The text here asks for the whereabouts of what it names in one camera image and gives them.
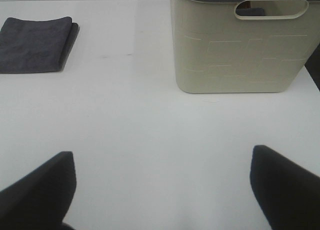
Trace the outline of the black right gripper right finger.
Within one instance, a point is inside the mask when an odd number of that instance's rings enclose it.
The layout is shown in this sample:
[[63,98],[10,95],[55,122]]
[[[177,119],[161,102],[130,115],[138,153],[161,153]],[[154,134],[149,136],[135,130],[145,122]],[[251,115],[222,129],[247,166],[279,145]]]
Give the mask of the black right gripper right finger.
[[320,228],[320,178],[275,150],[254,146],[253,194],[273,230]]

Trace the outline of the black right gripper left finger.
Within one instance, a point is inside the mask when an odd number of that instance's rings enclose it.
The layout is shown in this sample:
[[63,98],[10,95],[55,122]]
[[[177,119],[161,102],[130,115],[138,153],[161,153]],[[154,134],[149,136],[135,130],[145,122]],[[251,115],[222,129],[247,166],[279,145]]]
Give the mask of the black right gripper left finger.
[[71,230],[64,223],[76,191],[74,156],[63,151],[0,193],[2,230]]

